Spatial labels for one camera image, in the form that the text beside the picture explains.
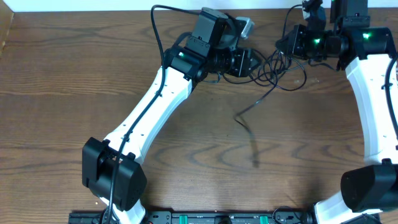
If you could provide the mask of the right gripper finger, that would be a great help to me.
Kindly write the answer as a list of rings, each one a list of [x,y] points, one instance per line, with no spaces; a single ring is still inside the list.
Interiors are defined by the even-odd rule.
[[[290,35],[292,32],[289,32],[287,34],[285,34],[281,39],[279,39],[275,44],[276,45],[288,45],[289,44],[289,39],[290,39]]]
[[[290,54],[291,53],[290,45],[289,45],[288,42],[276,42],[275,43],[275,47],[277,48],[277,50],[279,50],[283,54]]]

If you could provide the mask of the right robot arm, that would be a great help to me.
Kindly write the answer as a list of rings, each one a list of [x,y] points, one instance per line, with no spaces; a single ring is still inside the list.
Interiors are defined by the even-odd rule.
[[[364,138],[362,168],[345,172],[340,190],[315,203],[302,223],[377,223],[397,209],[397,50],[387,27],[370,25],[366,1],[301,4],[306,25],[283,33],[276,47],[290,58],[323,65],[336,58],[356,98]]]

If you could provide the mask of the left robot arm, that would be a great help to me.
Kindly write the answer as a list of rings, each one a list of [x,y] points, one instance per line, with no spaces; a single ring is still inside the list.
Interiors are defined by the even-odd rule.
[[[100,223],[140,223],[147,185],[142,164],[175,109],[207,75],[247,77],[260,65],[253,49],[241,47],[254,22],[204,7],[191,32],[161,49],[161,66],[147,93],[129,116],[103,140],[90,138],[82,149],[82,183],[106,203]]]

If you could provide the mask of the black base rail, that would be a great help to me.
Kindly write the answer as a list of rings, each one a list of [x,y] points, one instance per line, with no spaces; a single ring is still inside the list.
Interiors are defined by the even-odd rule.
[[[299,224],[300,214],[288,211],[270,213],[175,213],[147,212],[146,224]]]

